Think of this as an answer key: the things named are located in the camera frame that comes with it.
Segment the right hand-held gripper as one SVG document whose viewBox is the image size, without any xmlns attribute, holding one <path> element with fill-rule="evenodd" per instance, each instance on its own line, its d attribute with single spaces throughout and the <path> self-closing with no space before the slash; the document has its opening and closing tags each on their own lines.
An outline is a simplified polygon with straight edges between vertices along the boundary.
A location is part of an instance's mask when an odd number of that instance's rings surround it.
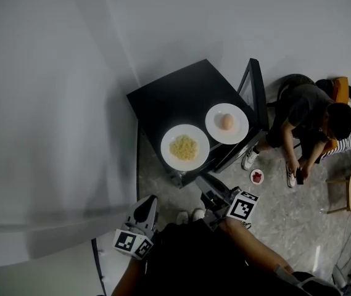
<svg viewBox="0 0 351 296">
<path fill-rule="evenodd" d="M 208 227 L 217 227 L 227 217 L 240 221 L 246 228 L 251 227 L 250 217 L 259 197 L 239 187 L 231 190 L 210 174 L 200 174 L 195 182 L 201 190 L 200 199 L 206 208 L 205 223 Z"/>
</svg>

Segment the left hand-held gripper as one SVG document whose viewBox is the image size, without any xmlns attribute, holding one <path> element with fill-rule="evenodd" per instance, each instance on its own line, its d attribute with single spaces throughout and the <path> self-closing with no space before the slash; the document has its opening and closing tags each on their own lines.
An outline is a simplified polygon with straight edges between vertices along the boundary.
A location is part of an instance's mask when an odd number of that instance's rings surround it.
<svg viewBox="0 0 351 296">
<path fill-rule="evenodd" d="M 153 248 L 158 211 L 158 198 L 149 195 L 132 205 L 126 216 L 126 224 L 116 229 L 113 248 L 124 255 L 143 260 Z"/>
</svg>

